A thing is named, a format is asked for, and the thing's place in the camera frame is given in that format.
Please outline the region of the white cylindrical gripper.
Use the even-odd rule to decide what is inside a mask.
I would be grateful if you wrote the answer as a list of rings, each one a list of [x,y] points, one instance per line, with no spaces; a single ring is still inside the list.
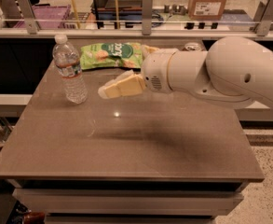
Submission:
[[[141,45],[141,51],[145,58],[141,69],[142,76],[129,70],[108,81],[98,89],[98,94],[103,99],[142,94],[146,87],[154,92],[172,92],[168,81],[168,68],[171,57],[178,49],[158,49]]]

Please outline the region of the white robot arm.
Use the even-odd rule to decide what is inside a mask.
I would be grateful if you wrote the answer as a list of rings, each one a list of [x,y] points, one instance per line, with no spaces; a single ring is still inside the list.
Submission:
[[[214,105],[242,109],[259,102],[273,109],[273,51],[244,37],[217,40],[207,51],[159,49],[98,89],[103,99],[144,90],[186,92]]]

